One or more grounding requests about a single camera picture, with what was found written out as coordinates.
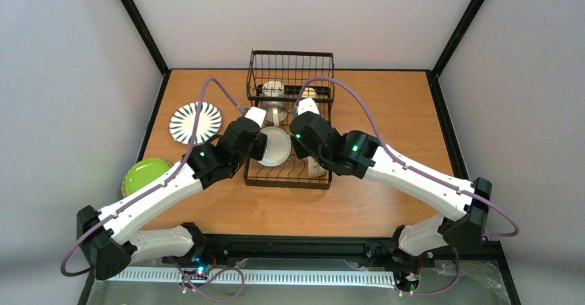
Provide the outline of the cream bowl floral pattern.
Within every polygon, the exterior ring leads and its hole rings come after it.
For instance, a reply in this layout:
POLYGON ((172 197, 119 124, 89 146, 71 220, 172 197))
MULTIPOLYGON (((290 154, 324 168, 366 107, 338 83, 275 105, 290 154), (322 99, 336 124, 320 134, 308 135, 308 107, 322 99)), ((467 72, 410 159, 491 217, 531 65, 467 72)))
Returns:
POLYGON ((319 165, 313 157, 307 157, 308 177, 317 179, 327 174, 327 170, 319 165))

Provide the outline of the yellow mug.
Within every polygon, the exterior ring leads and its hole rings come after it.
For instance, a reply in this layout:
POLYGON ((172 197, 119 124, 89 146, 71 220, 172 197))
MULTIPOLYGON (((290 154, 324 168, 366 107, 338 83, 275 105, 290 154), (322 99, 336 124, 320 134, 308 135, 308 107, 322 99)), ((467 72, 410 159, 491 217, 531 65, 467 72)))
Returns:
POLYGON ((301 94, 301 98, 302 99, 306 99, 306 98, 315 99, 315 98, 318 98, 318 94, 314 88, 311 88, 308 86, 303 90, 303 92, 301 94))

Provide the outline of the white mug coral pattern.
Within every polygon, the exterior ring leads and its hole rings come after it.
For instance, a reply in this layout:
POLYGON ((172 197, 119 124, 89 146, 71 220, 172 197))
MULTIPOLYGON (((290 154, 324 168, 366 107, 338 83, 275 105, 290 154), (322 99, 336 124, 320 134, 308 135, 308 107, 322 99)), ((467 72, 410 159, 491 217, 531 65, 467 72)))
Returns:
POLYGON ((263 108, 266 110, 266 121, 273 126, 280 127, 280 123, 288 115, 286 102, 278 101, 278 99, 286 96, 283 83, 280 81, 267 81, 263 84, 261 93, 263 97, 269 98, 269 100, 262 103, 263 108))

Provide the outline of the black wire dish rack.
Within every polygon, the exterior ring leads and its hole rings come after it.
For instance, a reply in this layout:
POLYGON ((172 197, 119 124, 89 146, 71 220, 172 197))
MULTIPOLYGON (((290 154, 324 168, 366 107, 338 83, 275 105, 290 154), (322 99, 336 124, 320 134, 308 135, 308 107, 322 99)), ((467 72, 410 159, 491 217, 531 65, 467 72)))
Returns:
MULTIPOLYGON (((280 123, 280 128, 288 132, 293 120, 295 100, 302 85, 317 76, 335 76, 333 53, 252 50, 246 78, 247 98, 252 106, 263 108, 262 103, 269 100, 262 96, 263 84, 267 81, 282 82, 286 96, 278 101, 286 102, 288 115, 280 123)), ((248 160, 244 168, 244 181, 249 186, 326 190, 330 188, 332 176, 327 172, 320 178, 309 178, 307 157, 297 158, 292 149, 289 158, 279 166, 266 167, 258 161, 248 160)))

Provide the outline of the white bowl dark outside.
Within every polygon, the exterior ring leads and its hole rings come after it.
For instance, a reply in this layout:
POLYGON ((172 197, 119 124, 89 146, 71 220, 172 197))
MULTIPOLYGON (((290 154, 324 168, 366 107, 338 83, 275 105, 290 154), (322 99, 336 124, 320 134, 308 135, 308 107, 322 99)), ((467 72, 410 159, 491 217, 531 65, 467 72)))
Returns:
POLYGON ((283 164, 290 156, 292 144, 288 133, 276 126, 261 129, 261 133, 267 136, 267 144, 264 156, 259 163, 266 167, 275 167, 283 164))

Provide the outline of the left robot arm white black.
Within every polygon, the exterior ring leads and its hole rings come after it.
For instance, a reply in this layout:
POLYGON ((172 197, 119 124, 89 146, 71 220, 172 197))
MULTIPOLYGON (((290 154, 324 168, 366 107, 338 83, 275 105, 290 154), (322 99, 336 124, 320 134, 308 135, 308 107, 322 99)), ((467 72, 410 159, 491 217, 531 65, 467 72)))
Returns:
POLYGON ((191 195, 231 178, 250 157, 261 159, 265 114, 248 112, 229 123, 216 144, 195 146, 168 172, 131 196, 100 210, 77 213, 77 239, 90 271, 98 280, 119 274, 130 264, 157 257, 181 257, 205 238, 193 223, 142 232, 147 222, 191 195))

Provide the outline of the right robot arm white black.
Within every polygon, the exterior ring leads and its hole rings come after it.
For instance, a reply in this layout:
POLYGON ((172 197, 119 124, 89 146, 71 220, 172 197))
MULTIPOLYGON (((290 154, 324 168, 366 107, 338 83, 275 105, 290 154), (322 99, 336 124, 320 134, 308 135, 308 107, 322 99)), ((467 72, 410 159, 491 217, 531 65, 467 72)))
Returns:
POLYGON ((397 228, 395 247, 410 256, 451 246, 474 251, 482 247, 488 207, 480 180, 442 174, 402 157, 378 138, 360 130, 339 134, 313 112, 295 117, 289 129, 295 150, 311 156, 338 176, 354 176, 388 184, 427 203, 437 214, 422 222, 397 228))

